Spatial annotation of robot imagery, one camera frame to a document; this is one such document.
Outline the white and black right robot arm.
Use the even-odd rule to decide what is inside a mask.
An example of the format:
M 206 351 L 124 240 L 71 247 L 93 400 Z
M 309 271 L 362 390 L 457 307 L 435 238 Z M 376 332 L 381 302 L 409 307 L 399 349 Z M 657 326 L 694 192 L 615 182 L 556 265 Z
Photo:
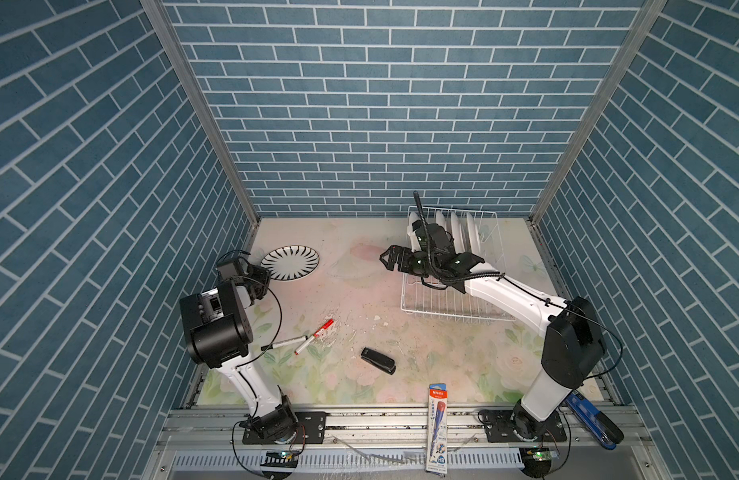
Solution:
M 499 272 L 471 252 L 453 248 L 433 252 L 393 245 L 379 256 L 389 271 L 421 279 L 485 300 L 531 328 L 543 340 L 541 371 L 513 408 L 513 429 L 533 441 L 569 394 L 581 387 L 607 352 L 603 328 L 591 302 L 548 296 Z

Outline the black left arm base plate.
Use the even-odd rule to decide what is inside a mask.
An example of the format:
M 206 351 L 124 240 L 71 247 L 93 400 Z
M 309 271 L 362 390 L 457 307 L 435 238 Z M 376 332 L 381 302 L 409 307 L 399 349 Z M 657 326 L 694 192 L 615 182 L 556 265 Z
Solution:
M 295 420 L 278 416 L 262 427 L 261 420 L 255 420 L 258 428 L 249 427 L 242 436 L 243 445 L 288 445 L 323 444 L 327 414 L 325 411 L 295 411 Z

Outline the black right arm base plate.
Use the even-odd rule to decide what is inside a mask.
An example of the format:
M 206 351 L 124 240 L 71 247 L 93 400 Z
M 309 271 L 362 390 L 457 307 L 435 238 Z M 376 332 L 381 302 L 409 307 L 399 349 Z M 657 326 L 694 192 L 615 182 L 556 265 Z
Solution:
M 541 440 L 567 441 L 567 428 L 559 411 L 553 412 L 545 422 L 537 425 L 529 417 L 529 430 L 517 425 L 512 409 L 483 409 L 477 412 L 477 420 L 483 426 L 489 443 L 539 442 Z

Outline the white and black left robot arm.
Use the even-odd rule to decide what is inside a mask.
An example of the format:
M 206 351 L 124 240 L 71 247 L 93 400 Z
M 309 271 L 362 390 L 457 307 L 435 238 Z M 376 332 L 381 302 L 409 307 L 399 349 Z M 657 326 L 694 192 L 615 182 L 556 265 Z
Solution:
M 297 436 L 298 419 L 250 350 L 254 336 L 246 310 L 268 293 L 270 274 L 240 255 L 219 260 L 216 271 L 215 288 L 179 300 L 186 351 L 241 394 L 249 410 L 242 426 L 252 439 L 289 443 Z

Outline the blue striped white plate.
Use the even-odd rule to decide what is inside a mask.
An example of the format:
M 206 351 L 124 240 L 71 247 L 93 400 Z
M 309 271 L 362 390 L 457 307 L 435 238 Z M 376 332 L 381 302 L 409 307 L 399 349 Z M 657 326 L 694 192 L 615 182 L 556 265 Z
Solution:
M 260 266 L 269 272 L 272 280 L 293 281 L 311 274 L 319 266 L 319 260 L 311 247 L 289 245 L 268 252 Z

